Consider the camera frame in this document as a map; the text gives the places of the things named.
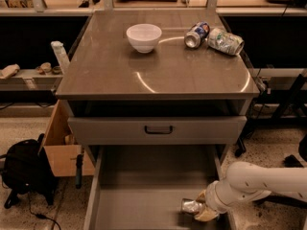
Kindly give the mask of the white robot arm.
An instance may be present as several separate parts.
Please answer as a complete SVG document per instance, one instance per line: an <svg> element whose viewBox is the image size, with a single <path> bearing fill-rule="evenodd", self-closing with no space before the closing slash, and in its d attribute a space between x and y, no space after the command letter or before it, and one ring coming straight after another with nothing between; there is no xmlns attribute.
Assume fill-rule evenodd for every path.
<svg viewBox="0 0 307 230"><path fill-rule="evenodd" d="M225 177L210 183L195 199L201 204L194 219L207 222L227 213L234 204L269 200L271 193L307 203L306 168L266 168L249 162L234 162Z"/></svg>

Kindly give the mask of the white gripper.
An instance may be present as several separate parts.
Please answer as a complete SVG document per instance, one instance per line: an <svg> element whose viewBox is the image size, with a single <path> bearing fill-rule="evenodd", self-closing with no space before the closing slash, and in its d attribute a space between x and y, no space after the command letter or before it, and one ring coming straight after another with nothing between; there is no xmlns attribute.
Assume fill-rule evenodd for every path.
<svg viewBox="0 0 307 230"><path fill-rule="evenodd" d="M216 180L210 183L206 190L202 190L198 194L196 201L199 203L206 202L207 206L203 205L200 211L194 215L195 220L207 222L215 219L218 213L224 214L229 209L229 185L224 180Z"/></svg>

